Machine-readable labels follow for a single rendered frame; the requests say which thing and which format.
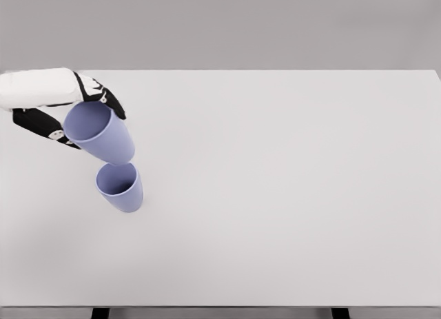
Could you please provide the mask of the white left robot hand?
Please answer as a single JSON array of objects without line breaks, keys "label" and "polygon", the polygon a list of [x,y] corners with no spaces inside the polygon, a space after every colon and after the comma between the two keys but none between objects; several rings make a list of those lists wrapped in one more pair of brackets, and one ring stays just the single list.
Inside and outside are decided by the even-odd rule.
[{"label": "white left robot hand", "polygon": [[0,74],[0,109],[12,122],[38,136],[79,149],[66,135],[60,121],[40,110],[82,102],[99,102],[121,119],[126,113],[112,91],[96,79],[70,68],[22,70]]}]

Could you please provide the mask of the lavender plastic cup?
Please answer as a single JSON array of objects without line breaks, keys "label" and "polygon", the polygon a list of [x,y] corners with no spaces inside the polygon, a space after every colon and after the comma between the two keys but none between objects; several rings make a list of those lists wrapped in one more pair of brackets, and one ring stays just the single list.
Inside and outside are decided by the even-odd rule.
[{"label": "lavender plastic cup", "polygon": [[96,173],[95,184],[99,193],[122,212],[135,212],[143,204],[141,175],[133,163],[102,165]]},{"label": "lavender plastic cup", "polygon": [[75,105],[63,129],[74,144],[107,163],[123,165],[134,157],[135,145],[124,122],[99,101]]}]

